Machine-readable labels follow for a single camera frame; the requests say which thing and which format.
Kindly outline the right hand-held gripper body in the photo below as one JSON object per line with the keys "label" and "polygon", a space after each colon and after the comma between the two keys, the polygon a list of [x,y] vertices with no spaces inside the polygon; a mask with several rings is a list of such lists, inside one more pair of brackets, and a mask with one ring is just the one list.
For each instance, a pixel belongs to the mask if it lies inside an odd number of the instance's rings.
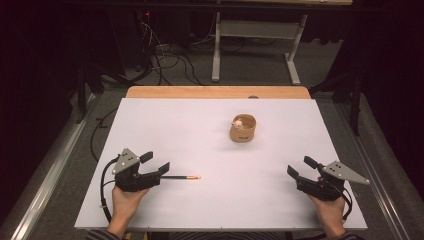
{"label": "right hand-held gripper body", "polygon": [[308,195],[323,201],[334,201],[343,195],[346,181],[369,185],[370,180],[361,176],[341,162],[334,161],[328,165],[319,163],[316,169],[320,177],[314,181],[299,175],[296,187]]}

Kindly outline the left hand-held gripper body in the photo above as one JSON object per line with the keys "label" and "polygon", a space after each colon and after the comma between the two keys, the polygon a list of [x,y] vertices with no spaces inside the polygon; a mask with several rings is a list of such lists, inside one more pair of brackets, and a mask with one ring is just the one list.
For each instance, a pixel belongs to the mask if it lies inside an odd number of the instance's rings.
{"label": "left hand-held gripper body", "polygon": [[117,163],[112,170],[115,185],[125,192],[137,192],[160,184],[161,175],[158,171],[139,173],[139,167],[142,164],[139,157],[130,149],[125,148],[118,156]]}

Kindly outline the round wooden pen holder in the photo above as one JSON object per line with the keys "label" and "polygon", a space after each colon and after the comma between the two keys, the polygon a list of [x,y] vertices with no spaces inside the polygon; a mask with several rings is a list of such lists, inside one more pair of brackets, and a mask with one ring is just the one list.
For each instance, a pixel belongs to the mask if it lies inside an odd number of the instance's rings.
{"label": "round wooden pen holder", "polygon": [[253,140],[256,130],[256,119],[249,114],[235,116],[229,131],[230,139],[236,143],[246,143]]}

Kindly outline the person's left hand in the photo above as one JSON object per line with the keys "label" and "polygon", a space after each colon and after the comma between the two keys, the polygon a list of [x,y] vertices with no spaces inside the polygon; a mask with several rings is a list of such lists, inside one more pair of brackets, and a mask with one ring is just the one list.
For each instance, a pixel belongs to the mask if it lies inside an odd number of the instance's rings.
{"label": "person's left hand", "polygon": [[119,187],[112,190],[113,215],[110,225],[125,229],[134,217],[142,198],[148,189],[137,192],[125,192]]}

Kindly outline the person's right hand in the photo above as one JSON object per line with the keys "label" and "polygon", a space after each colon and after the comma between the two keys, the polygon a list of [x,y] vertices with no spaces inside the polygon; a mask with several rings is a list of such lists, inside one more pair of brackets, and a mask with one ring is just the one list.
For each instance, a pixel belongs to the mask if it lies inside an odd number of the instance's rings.
{"label": "person's right hand", "polygon": [[336,233],[344,230],[343,211],[345,200],[342,197],[334,201],[323,201],[311,195],[309,195],[309,198],[315,205],[318,218],[325,231]]}

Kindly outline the white board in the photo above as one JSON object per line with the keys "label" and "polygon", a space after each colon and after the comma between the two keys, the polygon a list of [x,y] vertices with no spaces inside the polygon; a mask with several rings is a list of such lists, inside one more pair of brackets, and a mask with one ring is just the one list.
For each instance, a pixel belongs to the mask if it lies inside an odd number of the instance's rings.
{"label": "white board", "polygon": [[[232,120],[255,117],[252,141],[230,139]],[[305,156],[327,165],[337,160],[318,105],[307,99],[124,98],[76,220],[80,229],[104,228],[100,200],[111,196],[102,180],[106,164],[123,149],[153,159],[141,172],[170,163],[168,176],[143,198],[130,226],[150,231],[278,231],[319,228],[313,203],[287,174],[318,172]]]}

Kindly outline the black metal stand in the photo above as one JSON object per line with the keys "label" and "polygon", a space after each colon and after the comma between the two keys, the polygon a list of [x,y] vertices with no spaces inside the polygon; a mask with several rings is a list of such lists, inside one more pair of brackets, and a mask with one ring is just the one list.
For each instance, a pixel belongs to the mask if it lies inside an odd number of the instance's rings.
{"label": "black metal stand", "polygon": [[94,94],[102,94],[104,92],[104,86],[100,79],[100,70],[92,62],[81,63],[77,71],[77,124],[82,122],[87,113],[86,87],[89,87]]}
{"label": "black metal stand", "polygon": [[360,113],[362,72],[351,70],[341,73],[308,89],[310,95],[332,90],[335,103],[350,103],[349,124],[356,136],[359,135],[358,121]]}

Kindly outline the wooden table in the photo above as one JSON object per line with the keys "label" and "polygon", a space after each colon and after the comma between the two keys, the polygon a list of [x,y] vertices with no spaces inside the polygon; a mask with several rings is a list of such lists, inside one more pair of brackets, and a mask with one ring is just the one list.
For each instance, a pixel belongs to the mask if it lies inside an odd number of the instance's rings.
{"label": "wooden table", "polygon": [[133,86],[127,98],[310,99],[302,86]]}

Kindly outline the aluminium floor rail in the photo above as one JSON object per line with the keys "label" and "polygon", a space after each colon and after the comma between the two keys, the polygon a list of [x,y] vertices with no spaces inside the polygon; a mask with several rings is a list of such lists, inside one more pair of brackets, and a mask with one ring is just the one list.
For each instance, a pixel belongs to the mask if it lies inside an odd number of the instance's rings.
{"label": "aluminium floor rail", "polygon": [[63,170],[71,156],[86,123],[86,117],[95,108],[99,96],[90,93],[84,103],[86,110],[80,116],[77,98],[71,98],[74,110],[65,123],[43,161],[36,168],[23,193],[18,198],[12,214],[13,226],[6,240],[27,240],[46,208]]}
{"label": "aluminium floor rail", "polygon": [[336,109],[341,118],[343,119],[343,123],[349,132],[350,138],[353,140],[355,148],[360,155],[362,167],[365,169],[365,172],[371,181],[370,187],[373,191],[379,208],[381,209],[385,217],[386,223],[388,224],[391,230],[393,237],[395,238],[395,240],[410,240],[410,236],[407,233],[404,224],[402,223],[398,215],[393,201],[388,195],[388,192],[386,191],[383,182],[381,181],[375,167],[371,162],[371,158],[366,152],[365,145],[363,144],[360,137],[356,135],[351,128],[348,111],[346,110],[344,105],[340,104],[336,105]]}

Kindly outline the desk with white metal frame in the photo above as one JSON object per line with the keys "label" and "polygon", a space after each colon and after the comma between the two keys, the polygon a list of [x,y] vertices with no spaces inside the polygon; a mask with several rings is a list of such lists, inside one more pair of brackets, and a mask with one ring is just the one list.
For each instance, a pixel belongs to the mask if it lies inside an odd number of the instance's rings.
{"label": "desk with white metal frame", "polygon": [[[230,3],[252,3],[259,7],[329,7],[329,6],[351,6],[353,0],[216,0],[217,4]],[[261,20],[222,20],[221,12],[215,13],[215,45],[212,63],[213,82],[220,80],[221,68],[221,39],[223,37],[261,38],[261,39],[284,39],[290,40],[292,46],[283,57],[293,85],[300,85],[300,79],[295,66],[294,58],[303,35],[308,19],[308,13],[301,13],[297,20],[290,21],[261,21]]]}

